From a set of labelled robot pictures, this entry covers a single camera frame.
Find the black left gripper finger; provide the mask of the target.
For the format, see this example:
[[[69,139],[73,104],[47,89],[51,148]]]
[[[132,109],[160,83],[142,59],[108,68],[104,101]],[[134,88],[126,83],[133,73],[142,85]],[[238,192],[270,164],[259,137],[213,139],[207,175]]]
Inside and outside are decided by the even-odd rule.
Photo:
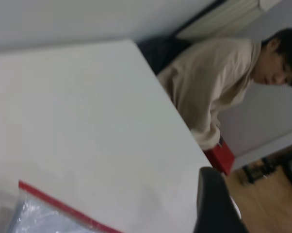
[[[195,233],[247,233],[221,173],[212,167],[199,170]]]

